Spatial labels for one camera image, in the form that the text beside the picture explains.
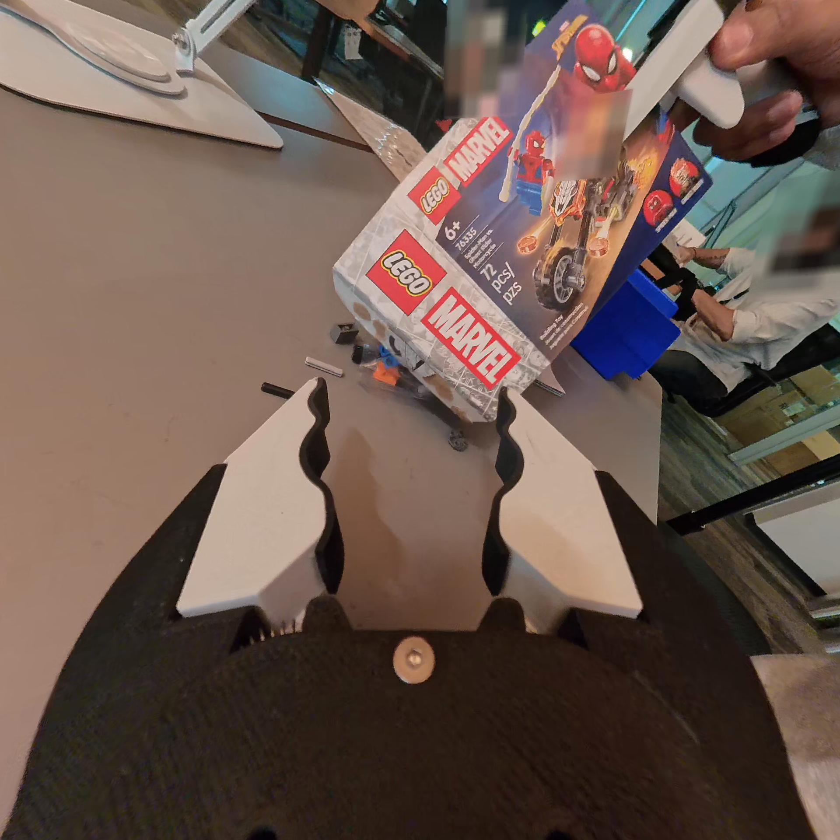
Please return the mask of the white stand base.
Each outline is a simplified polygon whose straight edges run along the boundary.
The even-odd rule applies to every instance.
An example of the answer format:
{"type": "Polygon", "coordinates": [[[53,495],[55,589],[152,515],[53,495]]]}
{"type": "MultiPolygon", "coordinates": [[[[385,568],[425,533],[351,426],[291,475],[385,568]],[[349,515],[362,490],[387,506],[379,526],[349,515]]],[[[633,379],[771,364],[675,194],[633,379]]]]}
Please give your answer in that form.
{"type": "Polygon", "coordinates": [[[50,106],[279,150],[206,62],[75,2],[2,2],[2,88],[50,106]]]}

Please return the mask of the black metal bar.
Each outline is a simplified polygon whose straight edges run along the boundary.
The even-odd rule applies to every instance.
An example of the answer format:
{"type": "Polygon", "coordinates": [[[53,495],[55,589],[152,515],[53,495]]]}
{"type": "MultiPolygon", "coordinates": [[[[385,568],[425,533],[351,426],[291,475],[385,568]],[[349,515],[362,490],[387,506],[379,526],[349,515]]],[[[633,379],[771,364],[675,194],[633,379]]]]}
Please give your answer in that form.
{"type": "Polygon", "coordinates": [[[744,490],[726,500],[715,502],[696,511],[688,511],[665,523],[679,536],[699,532],[713,522],[751,513],[778,501],[787,501],[822,487],[830,487],[839,480],[838,464],[830,458],[818,465],[796,470],[787,476],[744,490]]]}

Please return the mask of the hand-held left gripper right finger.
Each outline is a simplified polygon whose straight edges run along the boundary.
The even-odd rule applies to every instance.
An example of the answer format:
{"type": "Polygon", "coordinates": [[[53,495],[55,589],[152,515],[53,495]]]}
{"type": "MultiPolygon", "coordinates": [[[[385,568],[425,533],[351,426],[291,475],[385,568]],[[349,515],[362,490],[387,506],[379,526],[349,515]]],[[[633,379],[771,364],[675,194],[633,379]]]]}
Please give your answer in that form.
{"type": "Polygon", "coordinates": [[[573,609],[637,619],[643,602],[596,469],[523,396],[499,394],[496,472],[482,549],[490,594],[526,630],[554,634],[573,609]]]}

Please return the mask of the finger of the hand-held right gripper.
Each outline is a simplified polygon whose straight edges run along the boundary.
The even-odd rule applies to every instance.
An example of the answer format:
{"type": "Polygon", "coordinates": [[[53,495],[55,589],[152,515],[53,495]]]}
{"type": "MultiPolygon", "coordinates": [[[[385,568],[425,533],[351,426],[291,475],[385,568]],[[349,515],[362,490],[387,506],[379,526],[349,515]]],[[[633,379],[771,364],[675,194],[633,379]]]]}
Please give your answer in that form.
{"type": "Polygon", "coordinates": [[[725,15],[716,1],[678,2],[654,27],[653,48],[626,85],[628,108],[623,137],[665,98],[717,34],[725,15]]]}

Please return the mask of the lego set box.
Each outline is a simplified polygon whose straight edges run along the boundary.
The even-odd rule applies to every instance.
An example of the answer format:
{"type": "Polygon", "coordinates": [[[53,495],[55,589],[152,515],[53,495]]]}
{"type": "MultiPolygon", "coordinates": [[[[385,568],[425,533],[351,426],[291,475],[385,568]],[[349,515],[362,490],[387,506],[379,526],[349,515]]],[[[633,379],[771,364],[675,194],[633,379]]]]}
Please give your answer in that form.
{"type": "Polygon", "coordinates": [[[709,190],[659,108],[610,172],[561,178],[581,100],[635,74],[592,6],[565,3],[500,114],[457,121],[334,265],[356,321],[461,420],[495,419],[501,387],[537,380],[709,190]]]}

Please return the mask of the blue plastic bin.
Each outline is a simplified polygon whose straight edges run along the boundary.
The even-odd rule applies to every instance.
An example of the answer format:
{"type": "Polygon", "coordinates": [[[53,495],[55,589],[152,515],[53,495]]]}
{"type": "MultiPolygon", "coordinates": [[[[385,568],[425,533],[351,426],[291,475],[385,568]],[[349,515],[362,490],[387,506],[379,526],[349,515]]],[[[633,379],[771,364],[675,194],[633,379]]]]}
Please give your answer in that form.
{"type": "Polygon", "coordinates": [[[640,269],[593,314],[572,348],[605,380],[637,379],[679,336],[677,305],[640,269]]]}

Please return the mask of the person's right hand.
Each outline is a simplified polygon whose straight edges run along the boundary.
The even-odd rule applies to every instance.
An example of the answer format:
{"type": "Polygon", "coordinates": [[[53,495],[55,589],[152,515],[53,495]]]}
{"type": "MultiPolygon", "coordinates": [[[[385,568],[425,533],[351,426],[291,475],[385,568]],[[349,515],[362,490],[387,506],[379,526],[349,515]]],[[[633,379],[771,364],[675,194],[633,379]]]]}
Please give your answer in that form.
{"type": "Polygon", "coordinates": [[[745,162],[787,140],[803,97],[817,109],[823,129],[839,124],[838,1],[746,2],[709,48],[711,63],[725,71],[782,60],[799,87],[755,102],[731,129],[700,118],[694,141],[717,158],[745,162]]]}

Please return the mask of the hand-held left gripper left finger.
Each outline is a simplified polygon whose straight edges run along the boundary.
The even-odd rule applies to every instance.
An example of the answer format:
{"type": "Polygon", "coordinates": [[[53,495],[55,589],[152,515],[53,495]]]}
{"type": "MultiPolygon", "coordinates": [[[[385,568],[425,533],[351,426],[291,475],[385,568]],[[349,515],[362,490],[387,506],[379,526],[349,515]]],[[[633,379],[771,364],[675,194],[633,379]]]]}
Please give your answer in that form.
{"type": "Polygon", "coordinates": [[[312,600],[338,591],[343,537],[322,479],[329,420],[327,383],[315,377],[227,457],[181,616],[254,607],[268,624],[301,624],[312,600]]]}

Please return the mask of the clear bag of lego pieces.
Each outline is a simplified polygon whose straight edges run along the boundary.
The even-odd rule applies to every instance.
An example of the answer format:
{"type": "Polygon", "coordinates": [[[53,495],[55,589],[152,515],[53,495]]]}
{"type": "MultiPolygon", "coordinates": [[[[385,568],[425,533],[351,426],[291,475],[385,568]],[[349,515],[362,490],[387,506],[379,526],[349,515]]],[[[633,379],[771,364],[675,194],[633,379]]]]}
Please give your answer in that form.
{"type": "Polygon", "coordinates": [[[435,415],[451,429],[461,430],[463,421],[381,344],[353,344],[351,361],[360,373],[360,385],[370,393],[399,398],[435,415]]]}

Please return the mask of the clear plastic wrapper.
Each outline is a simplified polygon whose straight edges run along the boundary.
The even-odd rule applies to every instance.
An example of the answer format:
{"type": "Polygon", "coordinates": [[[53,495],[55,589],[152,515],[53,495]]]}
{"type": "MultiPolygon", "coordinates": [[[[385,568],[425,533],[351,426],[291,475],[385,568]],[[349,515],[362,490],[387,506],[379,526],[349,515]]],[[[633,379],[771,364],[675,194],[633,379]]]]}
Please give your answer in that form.
{"type": "Polygon", "coordinates": [[[384,121],[357,129],[397,181],[405,180],[422,163],[424,147],[402,126],[384,121]]]}

